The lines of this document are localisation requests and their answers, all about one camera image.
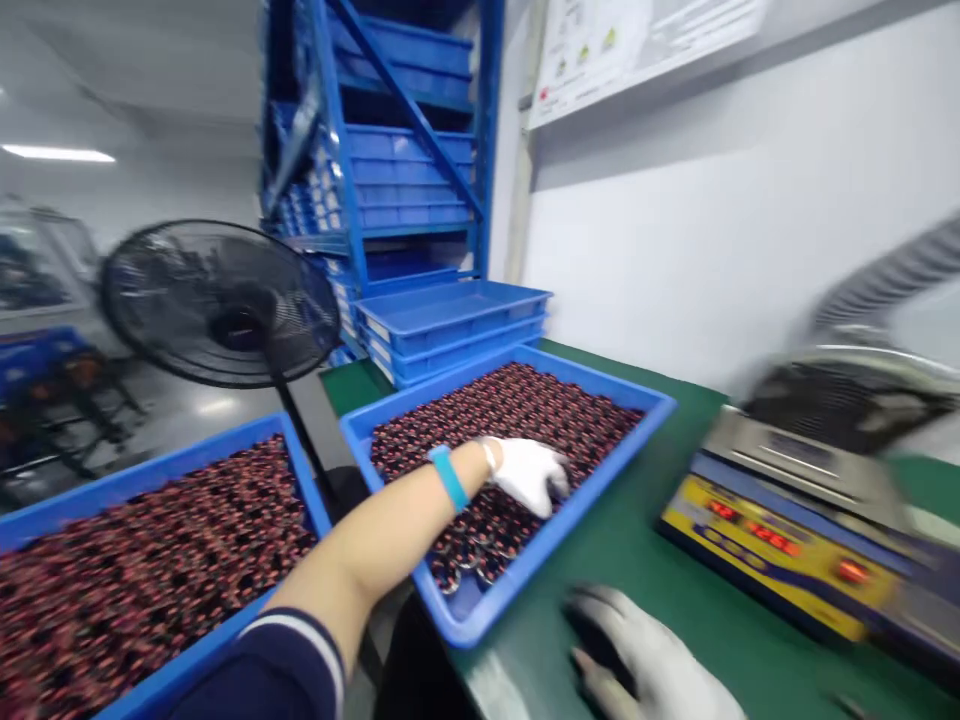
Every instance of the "machine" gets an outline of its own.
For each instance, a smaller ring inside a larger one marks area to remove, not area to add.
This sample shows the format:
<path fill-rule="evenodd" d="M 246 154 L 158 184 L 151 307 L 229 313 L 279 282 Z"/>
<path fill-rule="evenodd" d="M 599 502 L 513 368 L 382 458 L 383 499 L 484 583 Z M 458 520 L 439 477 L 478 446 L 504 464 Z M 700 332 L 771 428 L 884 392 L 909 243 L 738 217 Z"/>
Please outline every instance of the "machine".
<path fill-rule="evenodd" d="M 958 225 L 936 229 L 935 249 Z M 951 237 L 960 262 L 960 233 Z M 960 401 L 960 374 L 890 339 L 886 311 L 956 272 L 930 267 L 931 242 L 828 297 L 811 339 L 723 408 L 659 529 L 811 633 L 870 638 L 955 688 L 960 548 L 918 532 L 878 457 Z"/>

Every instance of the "yellow control panel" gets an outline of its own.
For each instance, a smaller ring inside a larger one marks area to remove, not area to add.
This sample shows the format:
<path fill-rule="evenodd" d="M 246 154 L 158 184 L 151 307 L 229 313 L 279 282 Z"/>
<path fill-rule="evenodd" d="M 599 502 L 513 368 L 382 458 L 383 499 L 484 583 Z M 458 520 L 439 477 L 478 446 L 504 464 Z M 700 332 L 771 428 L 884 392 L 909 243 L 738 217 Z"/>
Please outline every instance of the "yellow control panel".
<path fill-rule="evenodd" d="M 900 578 L 882 565 L 690 474 L 665 523 L 849 640 Z"/>

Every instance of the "ceiling light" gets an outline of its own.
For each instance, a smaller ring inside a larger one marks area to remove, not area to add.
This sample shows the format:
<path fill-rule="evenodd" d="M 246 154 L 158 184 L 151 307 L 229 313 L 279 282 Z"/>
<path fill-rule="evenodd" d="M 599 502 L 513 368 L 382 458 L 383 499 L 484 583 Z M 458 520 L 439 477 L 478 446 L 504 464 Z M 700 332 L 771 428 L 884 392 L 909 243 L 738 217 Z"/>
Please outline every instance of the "ceiling light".
<path fill-rule="evenodd" d="M 236 404 L 233 398 L 220 398 L 219 400 L 211 400 L 208 403 L 198 405 L 196 410 L 201 415 L 216 415 L 225 410 L 230 410 Z"/>
<path fill-rule="evenodd" d="M 71 148 L 50 148 L 35 145 L 0 145 L 8 153 L 31 160 L 72 160 L 74 162 L 116 162 L 109 155 L 96 150 L 74 150 Z"/>

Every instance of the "fan stand pole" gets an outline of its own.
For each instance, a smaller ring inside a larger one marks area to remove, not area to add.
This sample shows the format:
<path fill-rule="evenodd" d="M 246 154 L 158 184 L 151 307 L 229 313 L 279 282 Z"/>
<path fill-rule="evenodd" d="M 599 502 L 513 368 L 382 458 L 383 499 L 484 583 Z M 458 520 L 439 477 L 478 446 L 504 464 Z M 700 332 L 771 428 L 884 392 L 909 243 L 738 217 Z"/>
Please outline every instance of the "fan stand pole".
<path fill-rule="evenodd" d="M 317 486 L 320 490 L 323 504 L 331 515 L 339 517 L 340 503 L 337 500 L 337 493 L 330 483 L 327 471 L 323 469 L 323 463 L 320 462 L 320 455 L 317 453 L 317 448 L 314 446 L 313 440 L 310 439 L 309 433 L 307 433 L 307 426 L 303 424 L 303 416 L 300 414 L 299 408 L 297 408 L 297 403 L 293 400 L 293 395 L 290 393 L 287 381 L 284 380 L 279 373 L 274 375 L 273 380 L 277 392 L 280 394 L 280 402 L 283 403 L 283 409 L 287 411 L 287 415 L 289 415 L 290 420 L 293 421 L 293 429 L 297 431 L 300 444 L 303 445 L 303 449 L 307 452 L 307 459 L 310 460 L 310 464 L 313 465 L 313 472 L 317 477 Z"/>

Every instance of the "poster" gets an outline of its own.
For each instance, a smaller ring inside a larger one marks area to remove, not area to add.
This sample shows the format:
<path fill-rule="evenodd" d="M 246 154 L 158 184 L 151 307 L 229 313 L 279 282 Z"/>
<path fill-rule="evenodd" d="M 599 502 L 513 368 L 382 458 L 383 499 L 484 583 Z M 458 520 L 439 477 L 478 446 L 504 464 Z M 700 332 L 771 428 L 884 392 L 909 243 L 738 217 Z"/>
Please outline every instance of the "poster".
<path fill-rule="evenodd" d="M 768 0 L 550 0 L 530 127 L 755 35 Z"/>

